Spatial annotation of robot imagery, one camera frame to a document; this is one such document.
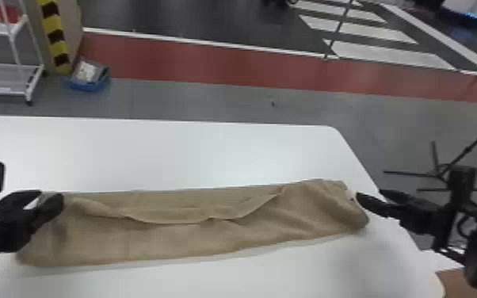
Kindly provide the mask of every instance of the folded towel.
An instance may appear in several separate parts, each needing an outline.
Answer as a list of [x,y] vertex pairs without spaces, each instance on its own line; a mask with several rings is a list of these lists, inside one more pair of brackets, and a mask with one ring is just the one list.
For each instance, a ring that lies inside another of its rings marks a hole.
[[17,258],[83,266],[229,253],[350,233],[368,217],[340,181],[222,189],[64,193],[65,209]]

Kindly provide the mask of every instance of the black and yellow striped post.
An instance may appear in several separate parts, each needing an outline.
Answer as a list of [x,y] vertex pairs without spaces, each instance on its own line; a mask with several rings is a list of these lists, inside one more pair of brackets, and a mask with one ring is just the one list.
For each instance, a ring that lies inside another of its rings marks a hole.
[[68,55],[57,0],[37,0],[37,3],[43,16],[43,30],[55,69],[62,75],[68,75],[71,72],[71,58]]

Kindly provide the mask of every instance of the red stripe on floor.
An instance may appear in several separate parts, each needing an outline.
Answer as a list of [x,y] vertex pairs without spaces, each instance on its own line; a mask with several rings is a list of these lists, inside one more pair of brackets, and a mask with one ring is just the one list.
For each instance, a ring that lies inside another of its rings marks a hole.
[[475,77],[451,71],[90,33],[81,54],[116,78],[477,101]]

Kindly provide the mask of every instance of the gray floor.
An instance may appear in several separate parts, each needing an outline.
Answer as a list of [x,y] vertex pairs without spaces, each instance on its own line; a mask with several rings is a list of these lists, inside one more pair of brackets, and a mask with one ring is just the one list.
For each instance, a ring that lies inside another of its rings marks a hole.
[[[66,88],[57,77],[44,79],[35,99],[30,108],[22,98],[0,97],[0,114],[333,126],[380,188],[408,193],[440,185],[382,170],[429,170],[430,140],[437,141],[446,162],[477,136],[477,103],[454,101],[127,79],[113,79],[101,92],[88,94]],[[477,148],[463,164],[477,166]],[[446,199],[418,195],[438,203]],[[421,248],[429,246],[429,238],[414,238]]]

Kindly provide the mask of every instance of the camera tripod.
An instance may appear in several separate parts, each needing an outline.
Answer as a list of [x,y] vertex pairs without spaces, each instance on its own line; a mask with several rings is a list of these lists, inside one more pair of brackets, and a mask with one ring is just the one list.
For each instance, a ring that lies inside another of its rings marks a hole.
[[[433,160],[433,169],[426,173],[416,173],[410,171],[398,171],[398,170],[385,170],[385,174],[392,175],[402,175],[402,176],[412,176],[412,177],[424,177],[424,178],[434,178],[440,180],[444,183],[447,183],[445,175],[451,171],[451,169],[456,166],[460,160],[462,160],[466,155],[468,155],[473,148],[477,146],[477,139],[475,139],[469,146],[465,147],[458,156],[456,156],[450,163],[439,163],[438,162],[438,151],[437,143],[435,141],[431,142],[431,158]],[[420,192],[447,192],[447,188],[420,188]]]

